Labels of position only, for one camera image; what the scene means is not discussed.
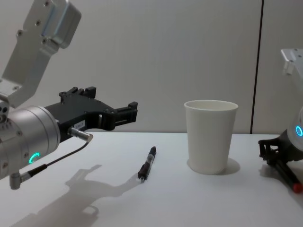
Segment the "black cable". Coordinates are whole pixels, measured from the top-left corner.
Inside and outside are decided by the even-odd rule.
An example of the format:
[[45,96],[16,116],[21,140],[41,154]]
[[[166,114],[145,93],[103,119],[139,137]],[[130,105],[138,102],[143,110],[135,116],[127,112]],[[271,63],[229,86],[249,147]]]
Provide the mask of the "black cable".
[[251,120],[250,120],[250,134],[252,134],[253,124],[254,124],[255,102],[256,102],[256,92],[257,92],[257,79],[258,79],[259,58],[260,58],[260,49],[261,49],[261,37],[262,37],[262,26],[263,26],[264,1],[265,0],[262,0],[262,5],[261,5],[259,39],[258,39],[258,53],[257,53],[256,74],[255,74],[255,85],[254,85],[254,94],[253,94],[253,99],[252,99],[252,110],[251,110]]
[[77,150],[75,150],[75,151],[73,151],[73,152],[71,152],[71,153],[68,153],[67,155],[64,155],[64,156],[62,156],[62,157],[56,159],[55,161],[52,161],[52,162],[50,162],[50,163],[48,163],[48,164],[43,164],[43,165],[41,165],[41,166],[38,166],[38,167],[35,168],[35,169],[29,170],[29,171],[28,171],[28,174],[29,174],[31,177],[35,176],[36,174],[42,172],[43,170],[45,170],[47,167],[51,166],[52,164],[55,164],[56,162],[59,162],[59,161],[61,161],[62,159],[64,159],[64,158],[66,158],[66,157],[68,157],[68,156],[71,156],[71,155],[73,155],[73,154],[75,154],[75,153],[81,151],[81,150],[84,149],[88,144],[89,144],[89,142],[85,143],[82,147],[78,148]]
[[61,161],[62,159],[66,158],[66,157],[68,157],[68,156],[71,156],[71,155],[73,155],[73,154],[75,154],[75,153],[81,151],[81,150],[84,149],[88,144],[89,144],[89,143],[87,142],[87,143],[85,143],[82,147],[78,148],[77,150],[75,150],[75,151],[73,151],[73,152],[71,152],[71,153],[69,153],[69,154],[67,154],[67,155],[62,156],[62,157],[56,159],[55,161],[52,161],[52,162],[48,163],[48,164],[47,164],[47,167],[51,166],[52,164],[55,164],[56,162]]

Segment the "table surface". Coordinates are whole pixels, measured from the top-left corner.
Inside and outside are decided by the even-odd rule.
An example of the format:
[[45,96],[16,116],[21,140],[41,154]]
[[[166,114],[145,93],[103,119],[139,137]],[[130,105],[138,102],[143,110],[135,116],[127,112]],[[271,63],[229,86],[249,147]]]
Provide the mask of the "table surface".
[[[258,157],[258,140],[273,135],[233,135],[222,175],[187,166],[183,133],[94,132],[81,152],[12,191],[0,181],[1,227],[302,227],[303,195],[294,194]],[[70,139],[21,173],[73,151]],[[150,177],[136,174],[152,146]],[[303,163],[290,164],[303,180]]]

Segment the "glowing cyan ring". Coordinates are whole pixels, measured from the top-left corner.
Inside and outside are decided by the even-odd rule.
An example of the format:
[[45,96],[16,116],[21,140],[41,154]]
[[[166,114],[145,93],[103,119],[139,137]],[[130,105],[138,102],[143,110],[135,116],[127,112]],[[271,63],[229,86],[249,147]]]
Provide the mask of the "glowing cyan ring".
[[295,132],[298,134],[298,136],[303,136],[303,131],[299,125],[295,128]]
[[29,159],[30,164],[32,164],[34,162],[35,157],[40,157],[40,153],[35,153],[32,155],[32,157],[30,157],[30,159]]

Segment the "black pen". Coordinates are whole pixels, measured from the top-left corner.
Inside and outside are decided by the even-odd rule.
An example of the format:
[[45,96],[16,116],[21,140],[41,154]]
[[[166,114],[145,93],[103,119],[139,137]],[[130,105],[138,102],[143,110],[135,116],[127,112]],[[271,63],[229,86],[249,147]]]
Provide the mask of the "black pen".
[[150,174],[151,171],[152,163],[156,157],[156,153],[157,153],[156,147],[152,147],[147,156],[145,163],[143,164],[140,171],[138,172],[138,178],[141,180],[141,183],[147,180],[148,175]]
[[281,160],[277,160],[274,168],[279,172],[285,182],[291,187],[294,193],[301,193],[303,191],[303,186],[298,180],[296,175],[288,167],[288,165]]

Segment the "paper cup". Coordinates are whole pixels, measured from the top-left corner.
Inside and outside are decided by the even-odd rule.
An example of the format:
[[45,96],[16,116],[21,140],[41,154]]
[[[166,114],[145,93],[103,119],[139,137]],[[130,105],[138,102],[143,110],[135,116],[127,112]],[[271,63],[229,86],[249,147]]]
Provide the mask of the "paper cup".
[[227,165],[238,105],[217,100],[184,104],[189,167],[201,174],[218,174]]

